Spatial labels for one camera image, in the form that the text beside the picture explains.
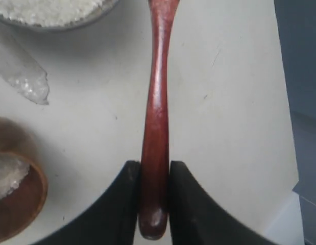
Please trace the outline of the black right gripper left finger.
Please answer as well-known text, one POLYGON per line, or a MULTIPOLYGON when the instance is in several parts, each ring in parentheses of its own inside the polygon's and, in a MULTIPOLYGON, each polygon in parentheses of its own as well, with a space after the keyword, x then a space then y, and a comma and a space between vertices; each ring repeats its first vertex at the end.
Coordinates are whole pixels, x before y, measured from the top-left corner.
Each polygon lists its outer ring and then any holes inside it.
POLYGON ((90 208, 36 244, 133 244, 139 179, 140 163, 127 161, 90 208))

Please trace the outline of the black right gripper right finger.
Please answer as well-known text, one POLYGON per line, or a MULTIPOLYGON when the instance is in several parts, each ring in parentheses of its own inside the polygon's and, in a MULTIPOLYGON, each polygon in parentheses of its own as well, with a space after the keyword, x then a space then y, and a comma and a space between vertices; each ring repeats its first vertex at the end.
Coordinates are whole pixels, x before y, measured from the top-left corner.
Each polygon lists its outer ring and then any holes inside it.
POLYGON ((182 161, 172 161, 168 183, 173 244, 272 244, 226 212, 182 161))

